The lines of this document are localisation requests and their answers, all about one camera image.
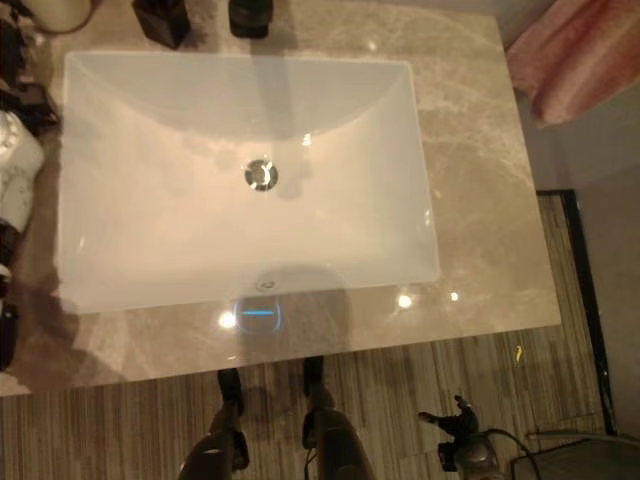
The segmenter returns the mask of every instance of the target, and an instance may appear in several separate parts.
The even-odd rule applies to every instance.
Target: marble countertop
[[[222,329],[225,302],[83,316],[63,313],[54,267],[58,136],[35,186],[11,300],[21,315],[0,395],[180,375],[309,355],[541,327],[560,322],[516,103],[495,20],[382,4],[276,2],[266,40],[231,36],[226,1],[187,1],[185,51],[403,60],[411,64],[442,274],[435,283],[283,295],[272,335]],[[60,101],[72,50],[162,50],[128,0],[100,2],[52,39]],[[398,296],[412,299],[398,306]]]

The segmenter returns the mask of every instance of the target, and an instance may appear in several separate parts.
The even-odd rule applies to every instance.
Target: white rectangular sink
[[[71,53],[61,165],[67,311],[439,273],[404,63]]]

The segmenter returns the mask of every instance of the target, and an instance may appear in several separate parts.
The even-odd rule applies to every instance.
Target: pink towel
[[[557,0],[507,60],[541,124],[575,118],[640,79],[640,0]]]

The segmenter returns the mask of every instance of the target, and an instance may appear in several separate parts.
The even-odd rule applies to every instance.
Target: black bottle
[[[134,0],[133,10],[145,36],[176,49],[191,31],[184,0]]]

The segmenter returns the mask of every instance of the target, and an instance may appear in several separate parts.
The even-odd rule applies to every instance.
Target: chrome drain
[[[244,179],[252,190],[266,192],[278,183],[278,169],[271,160],[258,158],[245,167]]]

